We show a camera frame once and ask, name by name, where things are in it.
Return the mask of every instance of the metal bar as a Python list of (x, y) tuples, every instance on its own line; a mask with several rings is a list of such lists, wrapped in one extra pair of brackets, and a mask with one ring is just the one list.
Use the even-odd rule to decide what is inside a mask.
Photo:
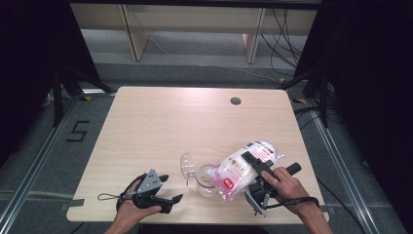
[[(309, 104), (312, 107), (315, 107), (316, 104), (312, 99), (309, 99)], [(349, 172), (346, 163), (344, 162), (341, 154), (334, 142), (333, 137), (330, 134), (330, 131), (324, 127), (323, 123), (318, 117), (316, 111), (312, 111), (312, 115), (316, 118), (316, 125), (319, 129), (319, 134), (321, 135), (322, 140), (327, 147), (329, 155), (333, 161), (333, 164), (337, 170), (341, 181), (347, 191), (347, 194), (352, 202), (358, 219), (364, 228), (366, 233), (380, 233), (377, 227), (376, 222), (371, 214), (370, 209), (367, 207), (360, 191), (357, 188), (356, 182), (353, 180), (351, 173)]]
[(30, 166), (30, 169), (27, 171), (24, 179), (20, 183), (19, 188), (15, 191), (6, 208), (1, 213), (0, 233), (6, 234), (12, 227), (13, 222), (15, 221), (16, 217), (19, 214), (19, 211), (21, 210), (21, 207), (23, 206), (28, 192), (30, 191), (39, 174), (42, 172), (42, 169), (47, 159), (49, 158), (49, 155), (54, 149), (57, 138), (65, 125), (67, 116), (73, 109), (73, 106), (77, 102), (78, 98), (78, 96), (74, 96), (69, 99), (69, 102), (64, 108), (63, 116), (60, 122), (52, 128), (45, 143), (43, 144), (32, 165)]

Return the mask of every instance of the plastic bag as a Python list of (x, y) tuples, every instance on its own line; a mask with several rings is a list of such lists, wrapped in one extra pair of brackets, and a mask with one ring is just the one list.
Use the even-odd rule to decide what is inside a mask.
[(270, 142), (257, 140), (224, 159), (217, 168), (209, 169), (208, 175), (227, 201), (232, 201), (244, 187), (258, 177), (258, 173), (242, 156), (247, 151), (263, 163), (271, 160), (276, 164), (284, 157)]

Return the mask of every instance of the wooden table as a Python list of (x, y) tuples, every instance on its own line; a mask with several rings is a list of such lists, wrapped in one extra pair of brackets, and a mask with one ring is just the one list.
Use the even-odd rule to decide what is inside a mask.
[[(231, 103), (239, 98), (241, 104)], [(190, 152), (196, 166), (219, 163), (259, 139), (269, 140), (285, 158), (273, 167), (298, 162), (296, 174), (323, 205), (319, 186), (295, 120), (287, 93), (280, 90), (123, 87), (119, 89), (80, 181), (71, 207), (71, 221), (112, 221), (115, 200), (98, 201), (100, 193), (119, 195), (137, 176), (156, 170), (169, 175), (157, 196), (170, 199), (183, 193), (170, 214), (155, 214), (147, 223), (301, 223), (286, 208), (254, 216), (242, 193), (231, 202), (220, 195), (201, 196), (196, 181), (186, 180), (180, 156)]]

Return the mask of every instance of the round hole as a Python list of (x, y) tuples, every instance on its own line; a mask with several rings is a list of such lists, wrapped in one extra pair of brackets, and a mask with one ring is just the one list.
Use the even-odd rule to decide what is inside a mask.
[(233, 103), (235, 105), (239, 105), (239, 104), (241, 104), (241, 100), (238, 97), (232, 97), (231, 98), (231, 103)]

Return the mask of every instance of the red label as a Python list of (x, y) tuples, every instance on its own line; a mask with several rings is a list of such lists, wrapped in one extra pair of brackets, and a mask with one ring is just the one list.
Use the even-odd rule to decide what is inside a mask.
[(224, 183), (229, 189), (232, 189), (234, 187), (234, 183), (229, 178), (225, 178)]

